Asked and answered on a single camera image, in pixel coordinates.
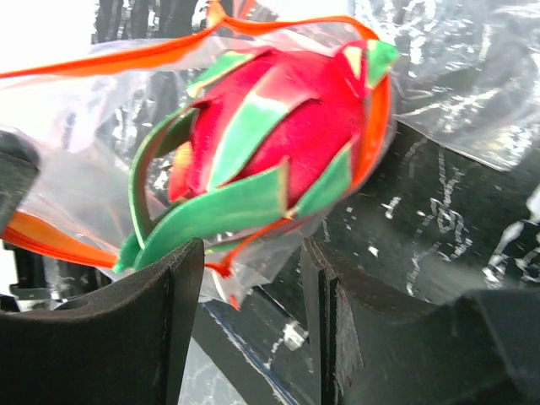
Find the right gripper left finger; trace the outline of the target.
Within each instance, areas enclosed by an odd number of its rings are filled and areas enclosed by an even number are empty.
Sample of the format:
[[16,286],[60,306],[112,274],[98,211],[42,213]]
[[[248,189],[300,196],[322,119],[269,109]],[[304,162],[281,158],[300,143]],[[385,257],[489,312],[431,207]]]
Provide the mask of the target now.
[[55,310],[2,313],[2,403],[177,403],[203,268],[194,239]]

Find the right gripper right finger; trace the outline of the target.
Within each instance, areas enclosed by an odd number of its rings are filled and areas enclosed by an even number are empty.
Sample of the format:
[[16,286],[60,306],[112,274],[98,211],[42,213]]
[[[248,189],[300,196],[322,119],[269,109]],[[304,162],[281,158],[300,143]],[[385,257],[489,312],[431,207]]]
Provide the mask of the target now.
[[536,404],[539,293],[473,290],[434,305],[305,239],[319,404]]

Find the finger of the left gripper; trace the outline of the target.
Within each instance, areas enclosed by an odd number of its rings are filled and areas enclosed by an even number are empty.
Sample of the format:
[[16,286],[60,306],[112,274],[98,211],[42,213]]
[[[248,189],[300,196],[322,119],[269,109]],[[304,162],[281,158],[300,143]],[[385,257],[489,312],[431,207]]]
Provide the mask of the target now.
[[33,144],[16,131],[1,130],[1,231],[4,231],[40,173]]

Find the red green dragon fruit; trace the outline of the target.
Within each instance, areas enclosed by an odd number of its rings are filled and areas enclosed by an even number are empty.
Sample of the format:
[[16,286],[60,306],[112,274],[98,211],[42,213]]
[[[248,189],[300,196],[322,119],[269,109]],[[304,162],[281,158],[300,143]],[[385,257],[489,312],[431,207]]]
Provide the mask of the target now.
[[212,264],[223,277],[254,240],[285,232],[357,190],[378,163],[397,48],[352,40],[332,55],[230,50],[187,87],[192,102],[143,140],[130,169],[134,231],[115,272],[191,238],[239,231]]

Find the clear orange zip bag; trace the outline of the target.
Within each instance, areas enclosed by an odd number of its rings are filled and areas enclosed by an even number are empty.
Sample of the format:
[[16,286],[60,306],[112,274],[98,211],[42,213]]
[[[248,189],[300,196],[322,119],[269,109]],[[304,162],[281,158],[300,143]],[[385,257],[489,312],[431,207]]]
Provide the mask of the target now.
[[[264,1],[254,19],[350,11],[400,51],[386,155],[362,188],[277,241],[259,242],[231,281],[201,296],[244,297],[299,262],[307,236],[414,297],[539,285],[539,4],[536,1]],[[127,169],[187,82],[229,44],[184,62],[11,89],[1,124],[39,150],[22,209],[117,252],[132,231]]]

